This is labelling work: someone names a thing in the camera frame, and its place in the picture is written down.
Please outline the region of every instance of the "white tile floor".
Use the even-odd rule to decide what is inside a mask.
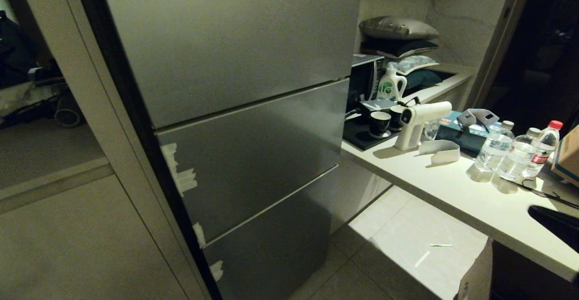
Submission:
[[[393,186],[333,234],[326,263],[289,300],[452,299],[456,276],[484,242],[484,234]],[[447,283],[450,276],[455,284]]]

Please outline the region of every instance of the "dark pillow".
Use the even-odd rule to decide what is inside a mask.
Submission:
[[[422,69],[420,71],[413,71],[406,76],[407,85],[406,89],[409,90],[414,87],[426,87],[438,84],[442,79],[436,75],[434,71],[429,71],[428,69]]]
[[[424,40],[370,40],[362,42],[362,48],[375,50],[376,54],[390,59],[399,59],[436,50],[438,45]]]

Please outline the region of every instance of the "black tray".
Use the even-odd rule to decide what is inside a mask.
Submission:
[[[360,117],[355,119],[347,120],[344,123],[344,133],[342,138],[360,150],[367,150],[371,147],[375,147],[379,143],[385,142],[392,137],[396,137],[399,132],[392,132],[390,136],[383,139],[376,139],[370,136],[368,132],[370,124],[367,120],[361,120]]]

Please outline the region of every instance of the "red bottle cap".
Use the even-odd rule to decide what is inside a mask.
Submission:
[[[552,121],[549,123],[549,127],[550,127],[550,128],[553,128],[553,129],[559,130],[559,129],[563,128],[563,123],[562,123],[561,121],[552,120]]]

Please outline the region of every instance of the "water bottle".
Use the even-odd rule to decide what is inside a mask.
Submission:
[[[557,143],[559,143],[559,130],[562,127],[563,123],[561,121],[553,120],[549,123],[549,126],[541,132],[541,135],[533,141],[533,146],[536,147],[536,153],[527,168],[523,171],[524,177],[533,178],[539,174],[549,155],[551,155],[557,147]]]
[[[511,129],[515,124],[512,121],[505,120],[500,127],[491,126],[489,136],[484,141],[480,153],[476,157],[474,166],[478,170],[493,172],[498,164],[507,153],[509,147],[515,139]]]
[[[529,128],[525,135],[517,136],[511,148],[498,165],[497,172],[501,178],[515,180],[523,173],[531,162],[537,148],[533,146],[533,141],[541,135],[537,128]]]

